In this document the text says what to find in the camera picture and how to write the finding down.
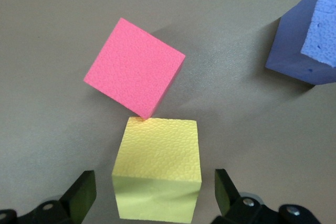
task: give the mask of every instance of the cube top face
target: cube top face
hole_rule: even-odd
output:
[[[129,118],[113,176],[201,182],[196,121]]]
[[[185,56],[121,18],[84,81],[149,118]]]
[[[301,53],[336,67],[336,0],[317,0]]]

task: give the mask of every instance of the black bracket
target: black bracket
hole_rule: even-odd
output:
[[[224,169],[215,171],[215,195],[222,216],[212,224],[321,224],[305,207],[282,205],[275,212],[251,197],[241,197]]]
[[[46,201],[21,217],[12,209],[0,210],[0,224],[81,224],[96,195],[94,171],[87,170],[59,200]]]

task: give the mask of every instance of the pink block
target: pink block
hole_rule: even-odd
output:
[[[121,18],[84,81],[147,119],[184,58],[181,52]]]

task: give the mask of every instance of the foam block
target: foam block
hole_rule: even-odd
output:
[[[196,121],[129,118],[112,172],[120,218],[190,223],[199,158]]]
[[[302,0],[279,23],[266,68],[310,84],[336,82],[336,0]]]
[[[84,81],[147,119],[184,58],[181,52],[121,18]]]

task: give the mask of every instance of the yellow textured surface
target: yellow textured surface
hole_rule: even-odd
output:
[[[201,182],[196,121],[131,117],[112,175]]]

